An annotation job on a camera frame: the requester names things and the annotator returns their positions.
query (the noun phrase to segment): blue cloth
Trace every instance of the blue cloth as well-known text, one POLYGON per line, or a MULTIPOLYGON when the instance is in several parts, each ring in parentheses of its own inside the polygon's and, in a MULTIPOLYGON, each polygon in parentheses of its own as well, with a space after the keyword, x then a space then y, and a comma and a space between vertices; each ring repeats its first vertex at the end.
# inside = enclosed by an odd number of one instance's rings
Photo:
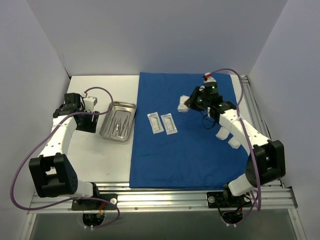
MULTIPOLYGON (((130 169, 131 188, 222 189, 245 172, 248 155, 216 138, 220 125, 205 129, 195 110, 178 112, 180 96, 203 84, 202 74, 140 73, 130 169), (153 134, 147 114, 171 113, 177 133, 153 134)), ((236 105, 232 80, 214 74, 225 101, 236 105)), ((204 121, 207 127, 212 123, 204 121)))

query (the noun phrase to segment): metal tray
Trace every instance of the metal tray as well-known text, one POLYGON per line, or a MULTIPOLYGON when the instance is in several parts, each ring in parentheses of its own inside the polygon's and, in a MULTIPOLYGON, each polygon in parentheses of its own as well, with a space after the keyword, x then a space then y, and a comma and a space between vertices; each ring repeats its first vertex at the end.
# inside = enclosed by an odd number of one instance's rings
POLYGON ((134 103, 114 101, 111 111, 104 117, 100 129, 101 137, 117 142, 127 141, 136 108, 134 103))

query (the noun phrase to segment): sterile package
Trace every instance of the sterile package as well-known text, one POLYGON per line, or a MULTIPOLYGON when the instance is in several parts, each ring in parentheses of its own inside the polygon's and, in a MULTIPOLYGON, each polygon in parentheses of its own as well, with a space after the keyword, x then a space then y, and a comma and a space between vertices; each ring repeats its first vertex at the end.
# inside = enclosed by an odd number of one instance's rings
POLYGON ((161 119, 163 121, 164 128, 167 135, 176 134, 178 132, 171 113, 161 115, 161 119))
POLYGON ((153 134, 158 134, 164 131, 157 112, 149 113, 147 116, 149 118, 153 134))

